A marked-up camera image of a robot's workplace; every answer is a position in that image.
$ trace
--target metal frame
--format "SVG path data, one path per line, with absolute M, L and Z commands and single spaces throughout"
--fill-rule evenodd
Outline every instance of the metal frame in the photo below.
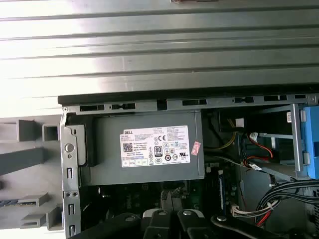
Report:
M 78 144 L 74 129 L 66 126 L 67 112 L 60 122 L 64 229 L 66 238 L 81 232 L 78 174 Z
M 298 129 L 298 120 L 300 118 L 298 104 L 315 104 L 319 98 L 319 94 L 304 94 L 305 97 L 300 99 L 296 97 L 300 94 L 290 94 L 287 95 L 286 100 L 281 101 L 266 101 L 264 96 L 254 96 L 253 102 L 239 102 L 237 97 L 225 97 L 225 98 L 205 98 L 206 104 L 204 105 L 191 105 L 183 106 L 183 101 L 192 100 L 192 99 L 167 99 L 167 111 L 173 110 L 200 110 L 200 109 L 211 109 L 211 108 L 226 108 L 226 107 L 244 107 L 244 106 L 264 106 L 264 105 L 286 105 L 283 107 L 276 107 L 268 110 L 266 112 L 273 111 L 282 111 L 290 110 L 292 112 L 292 122 L 294 126 L 294 133 L 292 136 L 282 135 L 284 138 L 294 139 L 296 147 L 300 147 L 300 129 Z M 134 103 L 135 109 L 112 109 L 112 105 L 123 105 L 128 103 Z M 81 111 L 82 106 L 103 106 L 96 107 L 98 110 L 92 111 Z M 80 178 L 79 178 L 79 165 L 84 165 L 85 155 L 82 152 L 80 156 L 79 149 L 85 148 L 84 141 L 84 125 L 65 125 L 66 118 L 69 113 L 75 113 L 79 116 L 85 115 L 101 115 L 101 114 L 123 114 L 123 113 L 138 113 L 138 112 L 157 112 L 157 101 L 148 100 L 148 101 L 129 101 L 129 102 L 107 102 L 101 104 L 88 104 L 88 105 L 77 105 L 77 106 L 64 106 L 63 115 L 60 123 L 60 132 L 61 132 L 61 155 L 62 155 L 62 182 L 63 182 L 63 209 L 64 209 L 64 225 L 66 237 L 70 237 L 74 234 L 77 234 L 81 231 L 81 210 L 80 210 Z M 276 137 L 277 135 L 263 135 L 269 137 Z M 69 152 L 66 149 L 66 145 L 72 144 L 74 150 Z M 263 170 L 272 174 L 275 174 L 285 180 L 289 180 L 291 177 L 304 177 L 303 174 L 303 157 L 298 155 L 302 153 L 300 148 L 296 150 L 295 154 L 298 157 L 295 157 L 296 168 L 291 165 L 270 165 L 263 164 Z
M 298 96 L 304 95 L 303 99 L 299 99 Z M 245 106 L 265 106 L 265 105 L 289 105 L 289 104 L 314 104 L 318 103 L 316 99 L 319 98 L 319 94 L 288 94 L 286 95 L 286 100 L 278 101 L 266 101 L 265 96 L 247 96 L 247 97 L 208 97 L 208 98 L 186 98 L 186 99 L 167 99 L 167 111 L 172 110 L 201 110 L 201 109 L 212 109 L 212 108 L 226 108 L 226 107 L 245 107 Z M 243 101 L 237 103 L 237 99 L 241 98 Z M 246 103 L 244 100 L 246 98 L 253 98 L 253 102 Z M 206 104 L 202 105 L 191 105 L 184 106 L 183 102 L 188 100 L 205 100 Z M 124 109 L 112 109 L 112 105 L 122 105 L 127 103 L 134 103 L 136 105 L 135 109 L 124 110 Z M 103 110 L 94 110 L 94 111 L 81 111 L 81 106 L 97 106 L 103 105 Z M 288 106 L 278 107 L 278 111 L 286 109 Z M 95 114 L 116 114 L 116 113 L 132 113 L 132 112 L 154 112 L 158 111 L 157 101 L 148 100 L 148 101 L 128 101 L 128 102 L 107 102 L 99 104 L 82 104 L 77 106 L 65 106 L 63 107 L 64 111 L 70 113 L 76 113 L 77 115 L 95 115 Z

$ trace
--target barcode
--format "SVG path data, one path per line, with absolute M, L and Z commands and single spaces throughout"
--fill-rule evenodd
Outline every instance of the barcode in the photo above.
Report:
M 123 143 L 123 151 L 126 152 L 133 152 L 133 144 L 132 143 Z
M 144 159 L 143 156 L 136 156 L 136 157 L 122 157 L 122 160 L 134 160 L 134 159 Z

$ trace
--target white connector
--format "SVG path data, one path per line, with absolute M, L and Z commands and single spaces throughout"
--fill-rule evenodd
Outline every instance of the white connector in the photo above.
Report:
M 235 217 L 236 215 L 235 215 L 235 211 L 236 210 L 239 210 L 239 206 L 237 205 L 237 204 L 232 204 L 231 205 L 231 209 L 230 209 L 230 213 L 231 213 L 231 215 L 233 216 L 233 217 Z

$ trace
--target power supply label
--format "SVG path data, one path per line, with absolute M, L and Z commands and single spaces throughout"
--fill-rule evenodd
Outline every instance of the power supply label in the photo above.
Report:
M 125 129 L 120 142 L 122 167 L 190 162 L 186 125 Z

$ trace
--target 80 plus logo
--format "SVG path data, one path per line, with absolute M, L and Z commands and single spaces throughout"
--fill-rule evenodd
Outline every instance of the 80 plus logo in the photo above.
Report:
M 155 154 L 155 157 L 162 157 L 163 156 L 162 146 L 155 146 L 154 147 L 154 154 Z

